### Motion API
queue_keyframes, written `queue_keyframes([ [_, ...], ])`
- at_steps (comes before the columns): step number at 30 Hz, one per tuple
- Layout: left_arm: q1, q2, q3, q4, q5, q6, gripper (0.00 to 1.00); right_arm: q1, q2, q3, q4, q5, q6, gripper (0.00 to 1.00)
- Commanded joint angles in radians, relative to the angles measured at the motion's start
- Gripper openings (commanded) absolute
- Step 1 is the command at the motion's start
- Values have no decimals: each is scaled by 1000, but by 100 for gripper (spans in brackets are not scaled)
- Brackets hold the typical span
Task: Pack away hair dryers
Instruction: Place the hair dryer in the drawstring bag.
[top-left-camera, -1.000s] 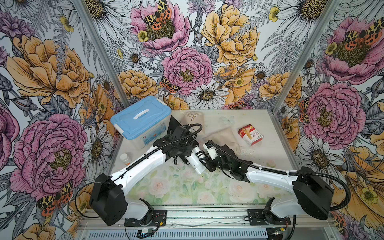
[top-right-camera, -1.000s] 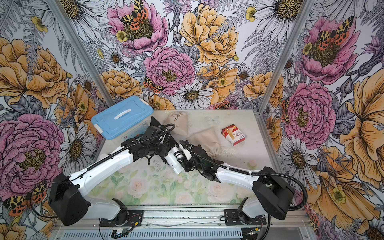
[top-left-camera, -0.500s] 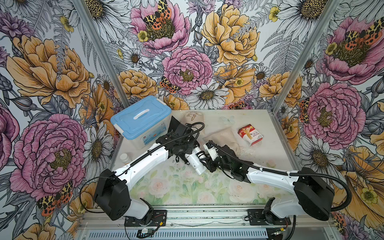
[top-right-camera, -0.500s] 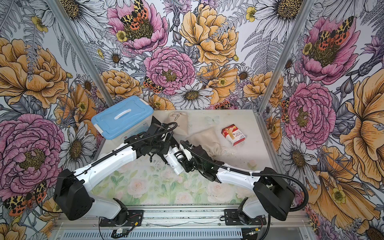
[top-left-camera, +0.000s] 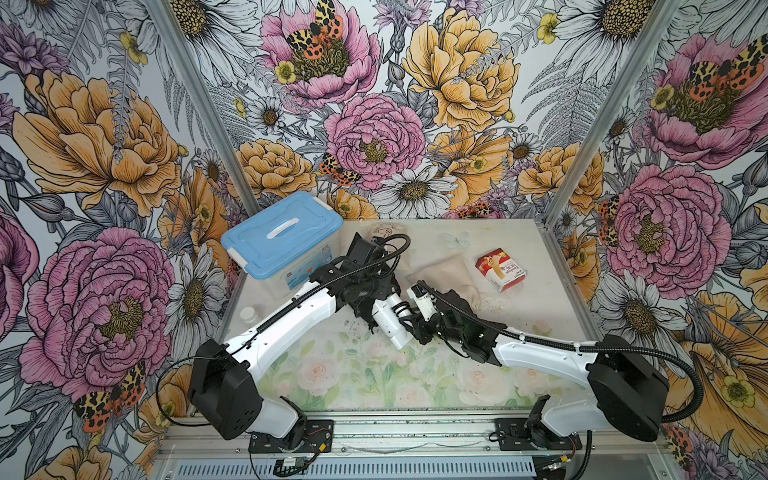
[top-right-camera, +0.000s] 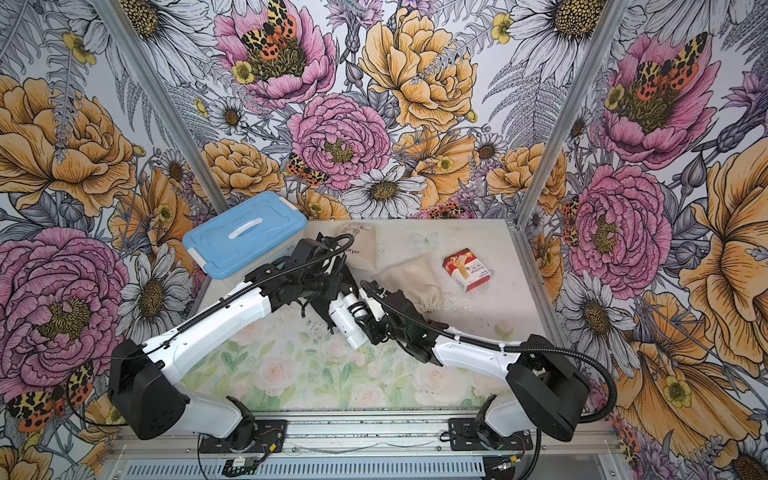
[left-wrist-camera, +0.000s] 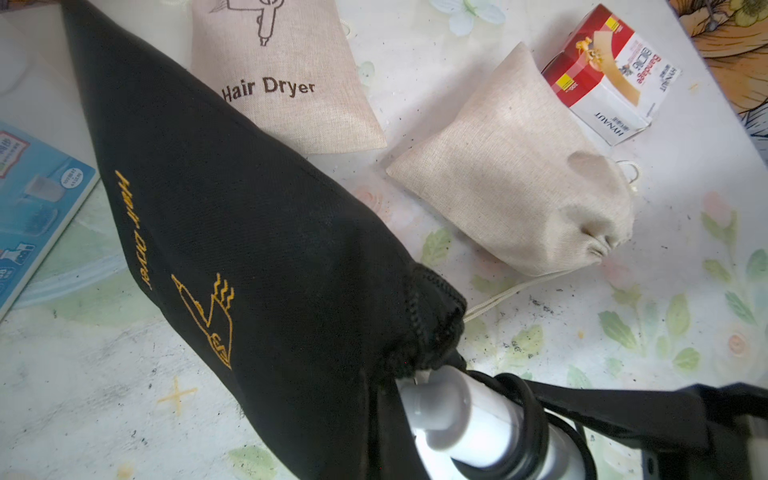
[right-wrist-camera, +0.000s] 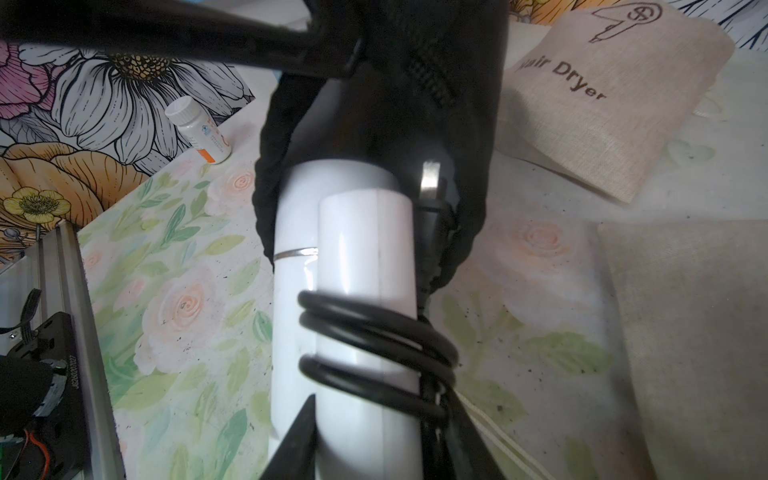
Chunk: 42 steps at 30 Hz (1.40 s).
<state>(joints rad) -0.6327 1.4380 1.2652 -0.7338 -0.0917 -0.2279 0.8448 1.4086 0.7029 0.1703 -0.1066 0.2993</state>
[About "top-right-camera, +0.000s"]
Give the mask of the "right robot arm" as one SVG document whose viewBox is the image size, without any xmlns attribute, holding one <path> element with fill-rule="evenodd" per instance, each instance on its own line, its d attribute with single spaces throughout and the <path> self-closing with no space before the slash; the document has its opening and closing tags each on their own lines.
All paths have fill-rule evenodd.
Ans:
<svg viewBox="0 0 768 480">
<path fill-rule="evenodd" d="M 373 318 L 365 328 L 394 340 L 411 357 L 503 381 L 508 390 L 492 395 L 478 412 L 469 438 L 488 449 L 518 432 L 539 430 L 561 442 L 572 440 L 582 422 L 589 381 L 569 360 L 568 350 L 532 334 L 522 342 L 492 342 L 421 316 L 400 290 L 361 284 Z"/>
</svg>

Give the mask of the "black hair dryer pouch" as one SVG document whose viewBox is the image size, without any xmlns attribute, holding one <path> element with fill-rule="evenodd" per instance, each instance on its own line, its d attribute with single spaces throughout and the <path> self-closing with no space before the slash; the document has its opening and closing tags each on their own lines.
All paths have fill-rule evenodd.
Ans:
<svg viewBox="0 0 768 480">
<path fill-rule="evenodd" d="M 332 303 L 344 298 L 350 293 L 358 293 L 357 283 L 346 264 L 336 267 L 331 273 L 323 273 L 318 277 L 319 290 L 309 300 L 313 311 L 326 323 L 329 331 L 336 326 L 331 318 Z"/>
</svg>

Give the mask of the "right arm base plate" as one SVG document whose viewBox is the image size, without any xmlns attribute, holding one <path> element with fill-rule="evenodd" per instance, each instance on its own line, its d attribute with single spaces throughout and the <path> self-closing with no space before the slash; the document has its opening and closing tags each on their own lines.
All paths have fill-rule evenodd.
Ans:
<svg viewBox="0 0 768 480">
<path fill-rule="evenodd" d="M 534 448 L 529 432 L 516 432 L 502 437 L 476 419 L 449 418 L 447 430 L 440 434 L 452 451 L 515 451 L 525 453 Z"/>
</svg>

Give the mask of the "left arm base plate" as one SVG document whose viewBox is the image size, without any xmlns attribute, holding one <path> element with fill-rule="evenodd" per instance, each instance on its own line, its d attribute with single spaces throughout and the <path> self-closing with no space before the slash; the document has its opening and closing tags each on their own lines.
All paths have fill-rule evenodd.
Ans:
<svg viewBox="0 0 768 480">
<path fill-rule="evenodd" d="M 288 422 L 277 419 L 244 420 L 226 438 L 204 436 L 201 454 L 272 454 L 280 453 Z"/>
</svg>

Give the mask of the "white hair dryer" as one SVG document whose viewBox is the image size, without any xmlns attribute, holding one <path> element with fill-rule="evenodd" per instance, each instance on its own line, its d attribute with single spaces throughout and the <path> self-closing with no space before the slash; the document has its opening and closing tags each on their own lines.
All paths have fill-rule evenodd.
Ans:
<svg viewBox="0 0 768 480">
<path fill-rule="evenodd" d="M 357 293 L 350 293 L 332 303 L 331 318 L 336 328 L 354 350 L 365 345 L 369 340 L 367 328 L 374 321 L 366 303 Z"/>
</svg>

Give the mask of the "beige cloth bag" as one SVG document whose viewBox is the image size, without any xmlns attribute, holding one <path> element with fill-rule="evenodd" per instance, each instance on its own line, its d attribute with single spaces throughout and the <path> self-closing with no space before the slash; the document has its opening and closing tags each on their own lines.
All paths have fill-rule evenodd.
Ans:
<svg viewBox="0 0 768 480">
<path fill-rule="evenodd" d="M 351 269 L 374 272 L 377 269 L 377 231 L 366 223 L 347 223 L 340 225 L 337 235 L 350 234 L 354 237 L 352 246 L 347 250 L 346 264 Z"/>
<path fill-rule="evenodd" d="M 401 291 L 423 315 L 464 312 L 474 307 L 474 302 L 459 291 L 458 284 L 427 254 L 387 267 L 375 274 L 373 280 L 388 292 Z"/>
</svg>

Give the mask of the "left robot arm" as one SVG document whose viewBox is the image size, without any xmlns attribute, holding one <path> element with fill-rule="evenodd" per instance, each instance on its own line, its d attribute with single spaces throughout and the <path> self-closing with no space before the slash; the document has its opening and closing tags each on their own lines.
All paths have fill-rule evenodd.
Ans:
<svg viewBox="0 0 768 480">
<path fill-rule="evenodd" d="M 169 331 L 142 343 L 125 340 L 111 355 L 107 394 L 140 440 L 192 433 L 245 451 L 257 439 L 251 411 L 234 397 L 224 400 L 185 389 L 192 367 L 246 326 L 292 303 L 328 308 L 339 297 L 350 234 L 300 240 L 292 253 L 248 272 L 216 303 Z"/>
</svg>

